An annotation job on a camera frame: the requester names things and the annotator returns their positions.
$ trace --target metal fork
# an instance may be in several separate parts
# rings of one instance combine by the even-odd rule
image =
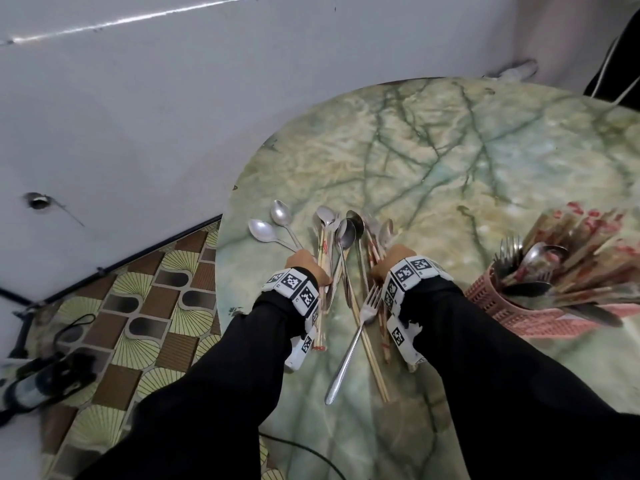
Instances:
[[[371,323],[373,319],[375,319],[376,315],[378,314],[378,307],[380,306],[381,301],[382,290],[379,286],[373,286],[373,288],[369,291],[369,294],[365,298],[362,309],[360,310],[360,326],[356,330],[353,339],[351,339],[351,343],[349,345],[349,348],[347,349],[347,353],[342,358],[340,368],[335,373],[335,377],[333,378],[331,386],[329,386],[329,389],[327,389],[326,391],[326,395],[324,396],[325,404],[332,404],[332,402],[335,401],[335,398],[338,395],[338,391],[340,390],[342,380],[347,373],[347,368],[349,367],[349,362],[351,361],[353,352],[356,350],[356,345],[358,345],[358,340],[362,335],[364,325],[366,325],[367,323]]]

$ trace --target green marble surface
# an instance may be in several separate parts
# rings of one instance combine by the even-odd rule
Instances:
[[[269,220],[274,199],[292,208],[293,228],[310,250],[311,215],[320,204],[391,217],[402,229],[399,242],[464,285],[484,271],[501,237],[526,233],[549,204],[613,205],[636,195],[639,175],[640,116],[557,89],[430,79],[338,96],[270,137],[239,177],[218,242],[222,326],[234,310],[251,309],[289,255],[247,231],[250,218]],[[638,230],[636,212],[627,227]],[[284,229],[278,233],[288,239]],[[355,276],[355,259],[349,265]],[[428,363],[415,374],[397,354],[382,365],[393,397],[383,405],[359,347],[340,397],[324,405],[355,330],[340,293],[333,308],[328,351],[311,353],[286,375],[263,430],[324,453],[350,479],[467,478],[442,382]],[[640,321],[535,345],[616,409],[640,413]],[[269,449],[290,479],[335,478],[304,451]]]

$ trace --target pink plastic basket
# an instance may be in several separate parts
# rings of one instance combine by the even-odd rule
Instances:
[[[564,318],[565,313],[558,308],[546,310],[526,310],[505,300],[493,286],[493,269],[489,267],[468,290],[465,296],[498,323],[512,332],[526,338],[569,339],[597,328],[593,322],[582,319]],[[620,318],[640,313],[640,305],[603,305],[603,308]]]

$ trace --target table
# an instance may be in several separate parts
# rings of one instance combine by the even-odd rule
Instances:
[[[250,218],[269,220],[274,199],[292,208],[293,228],[310,250],[311,215],[320,204],[391,217],[402,229],[399,242],[436,259],[466,286],[505,234],[526,233],[549,204],[613,205],[635,195],[639,177],[638,113],[558,89],[422,79],[338,96],[271,136],[238,178],[218,243],[222,327],[234,311],[251,309],[261,284],[289,255],[247,231]],[[637,216],[627,222],[631,231],[640,228]],[[278,233],[289,238],[282,228]],[[355,259],[349,265],[356,276]],[[429,364],[415,374],[397,356],[382,365],[395,398],[382,405],[359,347],[340,397],[324,405],[355,331],[340,293],[334,308],[328,351],[313,352],[285,376],[263,430],[322,452],[347,478],[467,478],[442,382]],[[640,413],[639,320],[535,345],[616,409]],[[337,478],[305,451],[275,443],[269,449],[290,479]]]

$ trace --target floor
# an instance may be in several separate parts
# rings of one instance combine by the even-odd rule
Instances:
[[[43,310],[33,343],[84,314],[93,323],[64,333],[59,348],[94,355],[94,384],[41,418],[42,477],[70,479],[126,436],[136,404],[184,375],[220,339],[216,244],[220,222],[176,241]],[[284,476],[260,444],[265,480]]]

